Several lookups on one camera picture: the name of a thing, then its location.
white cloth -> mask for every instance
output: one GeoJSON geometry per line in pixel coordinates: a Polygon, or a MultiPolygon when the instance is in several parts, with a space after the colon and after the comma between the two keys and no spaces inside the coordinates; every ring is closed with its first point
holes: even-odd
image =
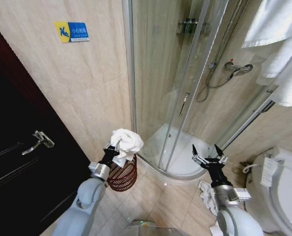
{"type": "Polygon", "coordinates": [[[242,47],[256,47],[283,41],[279,50],[262,64],[260,85],[272,82],[279,87],[271,99],[292,107],[292,0],[263,0],[242,47]]]}
{"type": "Polygon", "coordinates": [[[290,37],[292,0],[262,0],[242,47],[268,45],[290,37]]]}
{"type": "Polygon", "coordinates": [[[211,213],[217,216],[218,208],[215,200],[215,193],[210,186],[210,183],[201,180],[199,188],[202,191],[200,197],[202,198],[204,205],[211,211],[211,213]]]}
{"type": "Polygon", "coordinates": [[[219,228],[218,221],[216,221],[215,225],[209,227],[212,236],[224,236],[223,232],[219,228]]]}
{"type": "Polygon", "coordinates": [[[292,59],[276,78],[275,84],[278,88],[271,99],[281,106],[292,107],[292,59]]]}
{"type": "Polygon", "coordinates": [[[131,130],[118,129],[112,132],[110,145],[119,146],[119,155],[113,158],[113,162],[123,167],[126,160],[133,160],[136,152],[141,150],[144,143],[141,137],[131,130]]]}

laundry basket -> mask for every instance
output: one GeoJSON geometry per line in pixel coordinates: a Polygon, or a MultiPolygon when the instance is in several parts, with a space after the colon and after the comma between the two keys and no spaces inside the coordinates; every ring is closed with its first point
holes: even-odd
{"type": "Polygon", "coordinates": [[[111,164],[108,177],[109,186],[117,192],[123,192],[131,188],[137,178],[137,159],[136,155],[132,161],[126,161],[123,168],[116,163],[111,164]]]}

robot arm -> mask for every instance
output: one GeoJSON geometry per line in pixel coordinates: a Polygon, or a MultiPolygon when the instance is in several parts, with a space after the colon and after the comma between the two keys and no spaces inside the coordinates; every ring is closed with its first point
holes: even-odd
{"type": "Polygon", "coordinates": [[[110,145],[104,148],[105,155],[98,163],[91,162],[90,179],[84,181],[77,190],[72,206],[62,215],[53,236],[88,236],[94,221],[97,207],[105,193],[114,156],[119,154],[118,147],[110,145]]]}
{"type": "Polygon", "coordinates": [[[233,185],[224,175],[222,168],[228,159],[222,150],[215,145],[219,158],[202,158],[198,155],[193,145],[192,159],[204,169],[207,169],[212,183],[211,187],[215,192],[215,199],[218,206],[217,221],[225,236],[263,236],[263,231],[253,217],[238,208],[238,204],[251,196],[243,188],[233,188],[233,185]]]}

toilet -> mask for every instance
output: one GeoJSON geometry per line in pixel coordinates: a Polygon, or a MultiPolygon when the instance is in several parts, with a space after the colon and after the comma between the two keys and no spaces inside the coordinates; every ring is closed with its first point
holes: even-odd
{"type": "Polygon", "coordinates": [[[259,155],[254,164],[257,166],[252,168],[246,182],[252,196],[246,202],[246,210],[264,232],[292,236],[292,152],[274,147],[259,155]],[[272,176],[270,187],[261,184],[265,158],[277,162],[276,168],[268,172],[272,176]]]}

label sticker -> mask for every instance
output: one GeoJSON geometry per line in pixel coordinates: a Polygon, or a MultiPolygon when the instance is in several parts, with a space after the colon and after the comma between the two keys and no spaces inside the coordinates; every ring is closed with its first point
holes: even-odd
{"type": "Polygon", "coordinates": [[[87,28],[82,22],[54,22],[62,43],[89,41],[87,28]]]}

